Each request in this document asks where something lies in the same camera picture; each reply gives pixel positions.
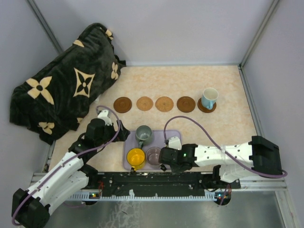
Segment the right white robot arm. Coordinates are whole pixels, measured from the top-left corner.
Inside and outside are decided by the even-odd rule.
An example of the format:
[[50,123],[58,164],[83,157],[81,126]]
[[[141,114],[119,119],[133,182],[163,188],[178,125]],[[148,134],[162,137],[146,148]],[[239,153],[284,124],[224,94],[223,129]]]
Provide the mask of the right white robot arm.
[[161,149],[158,161],[169,165],[174,174],[212,165],[212,182],[218,188],[254,175],[270,179],[287,175],[282,169],[279,147],[261,136],[222,147],[181,144],[179,138],[172,137]]

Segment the woven coaster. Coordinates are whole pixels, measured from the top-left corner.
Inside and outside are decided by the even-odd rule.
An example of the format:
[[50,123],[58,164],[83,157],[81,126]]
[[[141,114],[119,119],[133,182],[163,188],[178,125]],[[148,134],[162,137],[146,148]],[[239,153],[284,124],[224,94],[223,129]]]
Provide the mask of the woven coaster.
[[140,97],[136,106],[141,111],[149,111],[153,107],[153,100],[147,96]]
[[174,102],[171,98],[162,96],[157,99],[155,106],[161,112],[169,112],[174,107]]

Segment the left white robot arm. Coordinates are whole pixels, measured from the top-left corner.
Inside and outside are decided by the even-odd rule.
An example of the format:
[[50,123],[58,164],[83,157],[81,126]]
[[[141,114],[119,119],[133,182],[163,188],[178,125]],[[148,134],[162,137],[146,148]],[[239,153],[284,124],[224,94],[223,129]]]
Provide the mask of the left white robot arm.
[[42,228],[71,195],[86,187],[96,187],[98,171],[87,162],[110,143],[126,141],[130,131],[121,120],[117,124],[115,130],[109,118],[93,119],[51,171],[27,190],[18,189],[12,200],[13,225]]

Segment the light blue mug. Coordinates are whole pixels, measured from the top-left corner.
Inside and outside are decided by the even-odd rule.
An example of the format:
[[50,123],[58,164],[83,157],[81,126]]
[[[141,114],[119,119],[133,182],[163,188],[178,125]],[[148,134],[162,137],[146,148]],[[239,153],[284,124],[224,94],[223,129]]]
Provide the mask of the light blue mug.
[[218,99],[219,93],[215,88],[206,88],[203,91],[203,96],[201,98],[201,104],[204,108],[207,108],[208,110],[212,110],[217,99]]

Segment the dark wooden coaster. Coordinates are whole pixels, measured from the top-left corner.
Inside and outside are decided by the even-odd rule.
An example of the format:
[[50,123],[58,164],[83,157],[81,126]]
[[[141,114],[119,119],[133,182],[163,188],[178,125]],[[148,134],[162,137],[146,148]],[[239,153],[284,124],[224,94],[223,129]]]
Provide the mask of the dark wooden coaster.
[[184,113],[192,112],[196,107],[196,103],[193,98],[189,96],[182,96],[177,101],[177,108]]
[[200,99],[198,100],[198,102],[197,102],[197,106],[198,106],[198,108],[199,108],[202,112],[204,112],[204,113],[212,113],[212,112],[214,112],[215,109],[217,108],[217,103],[214,103],[212,109],[209,110],[209,109],[205,108],[205,107],[202,105],[201,98],[200,98]]
[[119,97],[114,101],[114,109],[118,113],[126,113],[132,108],[132,102],[128,97]]

